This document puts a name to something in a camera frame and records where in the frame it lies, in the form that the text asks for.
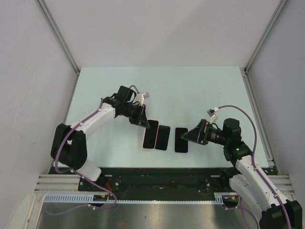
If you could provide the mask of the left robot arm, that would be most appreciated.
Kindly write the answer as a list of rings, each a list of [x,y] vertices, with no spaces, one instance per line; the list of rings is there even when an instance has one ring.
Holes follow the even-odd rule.
[[[99,128],[118,116],[125,116],[130,124],[149,128],[144,101],[148,92],[139,92],[137,87],[120,86],[118,92],[100,99],[95,111],[71,125],[60,124],[55,130],[51,147],[55,171],[63,174],[58,164],[89,180],[89,186],[99,191],[105,186],[102,170],[88,159],[87,140]]]

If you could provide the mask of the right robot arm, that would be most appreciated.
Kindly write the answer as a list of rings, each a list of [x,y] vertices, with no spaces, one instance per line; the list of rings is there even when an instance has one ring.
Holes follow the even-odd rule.
[[[224,156],[232,167],[221,173],[220,187],[236,192],[259,218],[261,229],[301,229],[303,210],[298,201],[290,201],[271,181],[253,158],[254,152],[242,141],[240,122],[225,119],[222,129],[202,119],[183,140],[223,146]]]

